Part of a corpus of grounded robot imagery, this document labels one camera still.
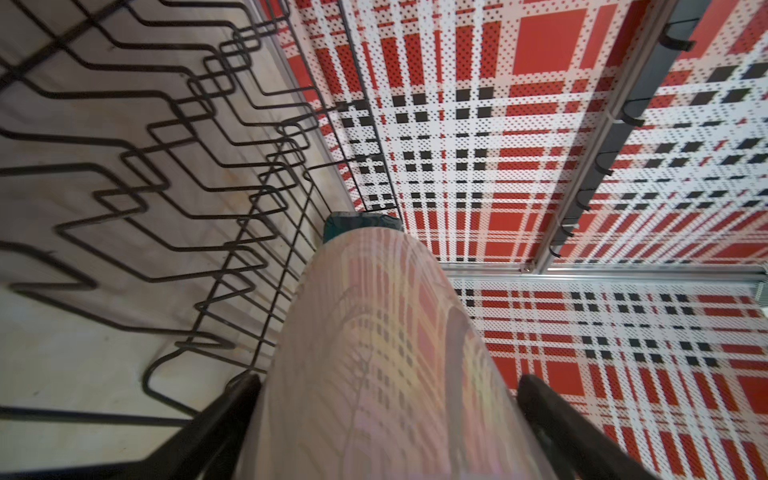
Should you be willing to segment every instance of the black square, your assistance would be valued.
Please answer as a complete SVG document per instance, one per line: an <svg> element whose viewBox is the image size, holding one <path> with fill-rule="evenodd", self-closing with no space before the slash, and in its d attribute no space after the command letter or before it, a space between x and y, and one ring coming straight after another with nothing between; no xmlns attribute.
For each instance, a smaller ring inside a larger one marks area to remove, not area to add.
<svg viewBox="0 0 768 480"><path fill-rule="evenodd" d="M712 101L716 91L700 91L694 96L694 99L690 101L690 106L706 105Z"/></svg>
<svg viewBox="0 0 768 480"><path fill-rule="evenodd" d="M761 140L762 138L747 138L745 141L741 142L741 144L737 148L739 149L752 148L755 145L757 145Z"/></svg>
<svg viewBox="0 0 768 480"><path fill-rule="evenodd" d="M657 154L668 154L672 151L675 144L661 144L659 145L659 148L656 149Z"/></svg>
<svg viewBox="0 0 768 480"><path fill-rule="evenodd" d="M733 73L734 70L736 70L736 65L733 67L717 67L712 71L712 75L710 75L707 83L711 83L713 81L725 81L728 79L730 74Z"/></svg>
<svg viewBox="0 0 768 480"><path fill-rule="evenodd" d="M741 157L743 157L743 155L729 155L725 160L720 162L720 165L735 165L741 160Z"/></svg>
<svg viewBox="0 0 768 480"><path fill-rule="evenodd" d="M480 100L488 100L493 98L493 87L480 87L478 89L478 98Z"/></svg>
<svg viewBox="0 0 768 480"><path fill-rule="evenodd" d="M685 144L685 147L683 147L683 150L681 151L698 151L702 145L704 145L704 142L690 141Z"/></svg>
<svg viewBox="0 0 768 480"><path fill-rule="evenodd" d="M737 88L736 90L731 90L728 92L728 95L725 96L721 103L732 104L738 101L742 101L748 93L750 93L749 88Z"/></svg>
<svg viewBox="0 0 768 480"><path fill-rule="evenodd" d="M756 63L750 66L750 69L741 76L742 80L749 80L750 78L762 78L768 71L768 63Z"/></svg>

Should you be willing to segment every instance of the plaid pattern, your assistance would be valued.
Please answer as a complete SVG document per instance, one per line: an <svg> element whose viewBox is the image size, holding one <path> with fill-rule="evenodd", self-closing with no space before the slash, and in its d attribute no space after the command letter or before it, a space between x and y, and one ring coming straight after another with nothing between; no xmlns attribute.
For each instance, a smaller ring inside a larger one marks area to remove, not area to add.
<svg viewBox="0 0 768 480"><path fill-rule="evenodd" d="M768 257L767 25L768 2L713 0L559 262Z"/></svg>
<svg viewBox="0 0 768 480"><path fill-rule="evenodd" d="M342 11L299 0L293 24L321 95L338 106L323 119L334 159L361 160L339 167L356 207L398 202L440 260L525 262L654 5L349 0ZM713 0L563 261L766 256L766 15L756 0Z"/></svg>
<svg viewBox="0 0 768 480"><path fill-rule="evenodd" d="M747 287L452 283L510 389L541 377L663 478L768 478L768 321Z"/></svg>

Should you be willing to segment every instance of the red square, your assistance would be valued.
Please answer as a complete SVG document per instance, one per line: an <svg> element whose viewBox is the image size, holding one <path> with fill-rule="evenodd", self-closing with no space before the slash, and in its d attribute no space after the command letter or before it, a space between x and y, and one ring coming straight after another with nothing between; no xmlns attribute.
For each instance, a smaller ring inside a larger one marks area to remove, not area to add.
<svg viewBox="0 0 768 480"><path fill-rule="evenodd" d="M492 356L491 358L496 363L496 368L498 368L498 372L501 373L504 383L507 384L507 388L518 388L518 370L515 365L515 359L501 358L498 356Z"/></svg>
<svg viewBox="0 0 768 480"><path fill-rule="evenodd" d="M486 257L509 257L512 255L514 243L488 242L485 244Z"/></svg>
<svg viewBox="0 0 768 480"><path fill-rule="evenodd" d="M488 225L488 229L516 232L520 230L520 223L522 223L522 221L523 214L493 212L491 214L491 222Z"/></svg>
<svg viewBox="0 0 768 480"><path fill-rule="evenodd" d="M752 411L768 413L768 378L760 376L738 376L741 389L749 400Z"/></svg>
<svg viewBox="0 0 768 480"><path fill-rule="evenodd" d="M515 52L515 75L567 70L587 10L524 17Z"/></svg>
<svg viewBox="0 0 768 480"><path fill-rule="evenodd" d="M562 395L584 395L578 365L571 362L547 362L549 386Z"/></svg>

